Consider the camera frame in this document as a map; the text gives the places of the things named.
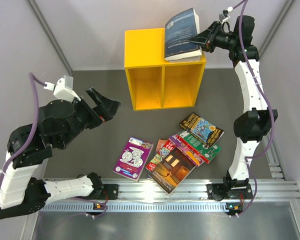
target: metal frame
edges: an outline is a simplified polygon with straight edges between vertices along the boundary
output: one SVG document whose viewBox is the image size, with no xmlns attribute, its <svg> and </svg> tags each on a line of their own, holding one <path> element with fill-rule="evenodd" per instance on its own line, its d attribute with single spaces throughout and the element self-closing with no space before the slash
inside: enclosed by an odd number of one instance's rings
<svg viewBox="0 0 300 240">
<path fill-rule="evenodd" d="M 26 0 L 30 8 L 41 24 L 44 32 L 46 33 L 50 43 L 67 69 L 68 73 L 72 73 L 72 69 L 63 54 L 56 38 L 50 30 L 44 16 L 42 15 L 35 0 Z M 276 31 L 286 17 L 288 11 L 293 6 L 295 0 L 287 0 L 273 24 L 269 34 L 263 42 L 259 55 L 261 56 L 269 43 L 273 39 Z M 268 144 L 269 136 L 262 139 L 264 146 Z M 284 166 L 281 164 L 281 157 L 277 148 L 276 141 L 272 144 L 270 150 L 267 152 L 267 159 L 273 179 L 258 180 L 258 193 L 255 198 L 256 202 L 289 202 L 291 210 L 295 219 L 295 223 L 300 233 L 300 191 L 295 181 L 287 181 L 287 176 Z M 140 180 L 138 183 L 131 182 L 130 180 L 122 179 L 103 179 L 105 184 L 119 184 L 118 200 L 109 201 L 109 212 L 180 212 L 180 211 L 193 211 L 193 212 L 224 212 L 225 204 L 229 202 L 237 202 L 238 200 L 223 200 L 215 202 L 208 199 L 207 184 L 221 183 L 221 180 L 192 180 L 186 179 L 171 195 L 167 195 L 161 188 L 151 180 Z M 254 181 L 250 181 L 252 190 L 254 191 Z M 50 207 L 45 207 L 42 211 L 55 211 L 64 210 L 68 211 L 69 208 L 76 208 L 75 211 L 91 211 L 91 204 L 67 200 L 53 203 Z M 28 215 L 26 217 L 21 240 L 31 240 L 38 212 Z"/>
<path fill-rule="evenodd" d="M 54 34 L 52 33 L 49 25 L 47 24 L 47 21 L 45 20 L 45 17 L 42 15 L 36 1 L 35 0 L 26 0 L 26 2 L 28 3 L 30 9 L 34 13 L 34 16 L 36 17 L 36 19 L 40 23 L 44 33 L 48 37 L 53 49 L 55 50 L 56 54 L 60 58 L 61 62 L 63 63 L 63 65 L 65 67 L 65 69 L 67 70 L 68 74 L 71 75 L 72 74 L 72 68 L 71 68 L 66 56 L 64 55 L 61 47 L 59 46 Z"/>
<path fill-rule="evenodd" d="M 129 179 L 103 179 L 105 184 L 119 184 L 118 199 L 108 202 L 109 212 L 226 212 L 226 203 L 239 200 L 215 202 L 208 199 L 207 184 L 221 183 L 218 179 L 185 179 L 176 190 L 167 195 L 155 182 L 143 179 L 131 182 Z M 289 202 L 300 232 L 300 191 L 295 181 L 261 179 L 257 181 L 256 202 Z M 93 203 L 62 200 L 50 204 L 42 212 L 98 212 Z M 36 224 L 37 214 L 27 216 L 22 240 L 30 240 Z"/>
<path fill-rule="evenodd" d="M 293 3 L 296 0 L 286 0 L 283 8 L 281 9 L 278 17 L 276 18 L 274 24 L 272 25 L 272 28 L 270 30 L 270 32 L 268 33 L 267 37 L 265 38 L 264 42 L 262 43 L 260 49 L 259 49 L 259 56 L 261 57 L 264 52 L 266 51 L 267 47 L 269 46 L 269 43 L 271 42 L 271 40 L 273 39 L 274 35 L 276 34 L 279 26 L 281 25 L 281 23 L 283 22 L 284 18 L 286 17 L 288 11 L 291 9 L 291 7 L 293 6 Z"/>
</svg>

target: yellow cubby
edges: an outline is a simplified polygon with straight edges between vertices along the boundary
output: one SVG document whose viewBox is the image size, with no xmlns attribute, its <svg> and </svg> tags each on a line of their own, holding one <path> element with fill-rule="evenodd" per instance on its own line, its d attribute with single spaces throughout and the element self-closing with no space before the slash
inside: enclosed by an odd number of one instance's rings
<svg viewBox="0 0 300 240">
<path fill-rule="evenodd" d="M 206 66 L 200 61 L 164 59 L 165 29 L 128 30 L 124 37 L 124 68 L 133 109 L 193 107 Z"/>
</svg>

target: book cover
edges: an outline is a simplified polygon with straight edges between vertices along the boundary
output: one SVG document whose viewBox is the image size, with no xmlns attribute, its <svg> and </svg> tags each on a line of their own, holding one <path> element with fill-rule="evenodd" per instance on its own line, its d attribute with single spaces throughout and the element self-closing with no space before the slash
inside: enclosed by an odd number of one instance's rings
<svg viewBox="0 0 300 240">
<path fill-rule="evenodd" d="M 159 139 L 159 141 L 156 145 L 156 148 L 155 148 L 155 153 L 158 153 L 164 147 L 164 145 L 166 144 L 167 141 L 168 140 Z"/>
<path fill-rule="evenodd" d="M 174 145 L 197 167 L 203 164 L 205 161 L 199 157 L 191 148 L 189 148 L 185 143 L 178 139 L 178 134 L 169 137 L 169 140 L 174 143 Z"/>
<path fill-rule="evenodd" d="M 130 137 L 113 171 L 137 182 L 153 146 L 150 142 Z"/>
<path fill-rule="evenodd" d="M 179 125 L 208 148 L 211 148 L 224 134 L 224 130 L 211 124 L 195 112 L 181 121 Z"/>
<path fill-rule="evenodd" d="M 151 161 L 146 165 L 146 169 L 152 172 L 155 167 L 161 163 L 162 159 L 165 158 L 176 146 L 170 140 L 167 140 L 159 152 L 154 155 Z"/>
<path fill-rule="evenodd" d="M 206 147 L 201 141 L 190 134 L 188 131 L 183 130 L 177 134 L 177 138 L 192 149 L 207 164 L 215 158 L 221 151 L 221 147 L 214 144 L 212 147 Z"/>
<path fill-rule="evenodd" d="M 164 30 L 164 58 L 167 61 L 201 56 L 201 48 L 188 41 L 200 32 L 199 16 L 193 8 L 172 17 Z"/>
<path fill-rule="evenodd" d="M 176 187 L 196 167 L 177 147 L 160 162 L 149 176 L 167 193 Z"/>
</svg>

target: green book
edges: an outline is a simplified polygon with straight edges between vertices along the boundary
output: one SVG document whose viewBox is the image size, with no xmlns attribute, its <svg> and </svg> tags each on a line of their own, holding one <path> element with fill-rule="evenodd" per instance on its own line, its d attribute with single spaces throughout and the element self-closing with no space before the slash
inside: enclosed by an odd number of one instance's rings
<svg viewBox="0 0 300 240">
<path fill-rule="evenodd" d="M 190 134 L 187 130 L 183 130 L 177 134 L 177 138 L 198 155 L 207 164 L 221 151 L 221 147 L 214 144 L 212 147 L 206 147 L 195 136 Z"/>
</svg>

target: book spine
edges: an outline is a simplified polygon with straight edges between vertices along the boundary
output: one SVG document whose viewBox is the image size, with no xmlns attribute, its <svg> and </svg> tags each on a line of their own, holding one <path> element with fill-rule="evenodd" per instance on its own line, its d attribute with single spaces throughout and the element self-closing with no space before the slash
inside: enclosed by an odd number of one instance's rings
<svg viewBox="0 0 300 240">
<path fill-rule="evenodd" d="M 195 154 L 197 154 L 204 162 L 207 164 L 209 163 L 209 160 L 203 156 L 197 149 L 195 149 L 194 146 L 192 146 L 190 143 L 188 143 L 185 139 L 183 139 L 180 135 L 176 136 L 181 142 L 183 142 L 189 149 L 191 149 Z"/>
</svg>

